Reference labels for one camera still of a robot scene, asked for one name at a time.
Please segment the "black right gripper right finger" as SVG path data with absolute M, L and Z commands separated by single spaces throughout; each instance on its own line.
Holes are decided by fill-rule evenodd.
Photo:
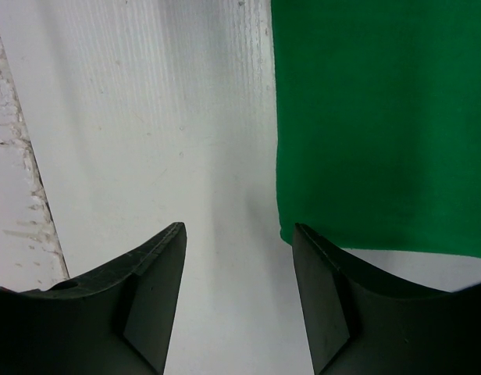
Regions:
M 292 252 L 315 373 L 481 374 L 481 283 L 425 287 L 301 224 Z

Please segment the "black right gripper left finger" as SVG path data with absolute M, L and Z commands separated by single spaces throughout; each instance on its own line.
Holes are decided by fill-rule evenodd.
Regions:
M 0 287 L 0 374 L 161 374 L 186 254 L 170 224 L 46 291 Z

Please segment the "green t shirt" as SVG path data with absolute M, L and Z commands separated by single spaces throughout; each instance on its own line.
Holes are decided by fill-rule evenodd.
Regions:
M 481 258 L 481 1 L 274 1 L 280 234 Z

